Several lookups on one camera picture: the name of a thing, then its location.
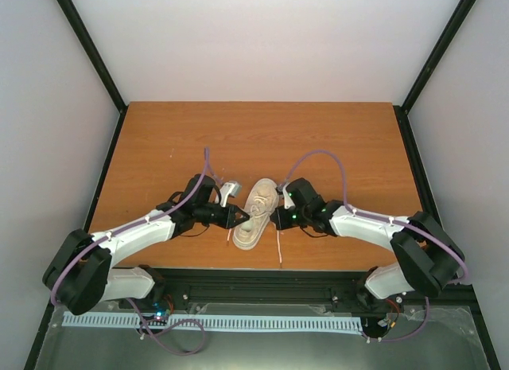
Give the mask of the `white lace sneaker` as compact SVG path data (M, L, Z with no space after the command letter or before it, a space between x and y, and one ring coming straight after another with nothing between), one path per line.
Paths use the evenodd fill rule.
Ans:
M276 187L269 178L258 180L252 187L243 209L250 218L233 231L233 243L237 248L248 251L258 244L279 203Z

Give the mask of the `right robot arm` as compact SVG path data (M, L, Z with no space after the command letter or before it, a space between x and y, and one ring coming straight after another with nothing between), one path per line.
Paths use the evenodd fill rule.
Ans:
M271 214L277 230L311 228L321 236L348 237L392 252L395 263L370 269L358 297L365 303L416 291L437 297L467 273L464 253L436 220L426 212L388 216L325 201L311 183L299 178L282 189L284 203Z

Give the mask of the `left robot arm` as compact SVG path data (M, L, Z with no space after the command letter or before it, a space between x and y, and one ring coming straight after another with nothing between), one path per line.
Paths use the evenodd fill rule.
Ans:
M169 304L165 280L152 267L118 264L154 244L187 236L195 224L228 230L248 221L249 215L228 201L240 189L236 181L217 185L212 177L197 174L184 191L130 223L92 234L70 232L42 277L52 303L75 315L123 298L151 309Z

